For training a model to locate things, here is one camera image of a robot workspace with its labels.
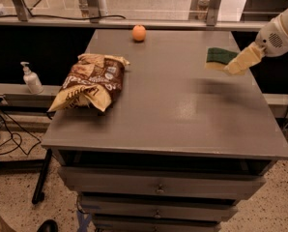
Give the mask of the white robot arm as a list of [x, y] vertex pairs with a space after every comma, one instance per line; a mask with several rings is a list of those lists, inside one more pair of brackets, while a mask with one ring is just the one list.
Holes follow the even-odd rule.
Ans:
[[268, 22], [256, 39], [232, 59], [224, 70], [231, 75], [244, 74], [264, 57], [278, 57], [288, 52], [288, 9]]

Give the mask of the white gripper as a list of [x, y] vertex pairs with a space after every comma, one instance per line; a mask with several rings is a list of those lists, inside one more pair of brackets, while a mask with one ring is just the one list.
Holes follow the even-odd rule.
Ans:
[[245, 74], [246, 70], [261, 62], [262, 58], [277, 57], [288, 52], [288, 14], [273, 18], [258, 33], [255, 43], [244, 48], [224, 68], [231, 75]]

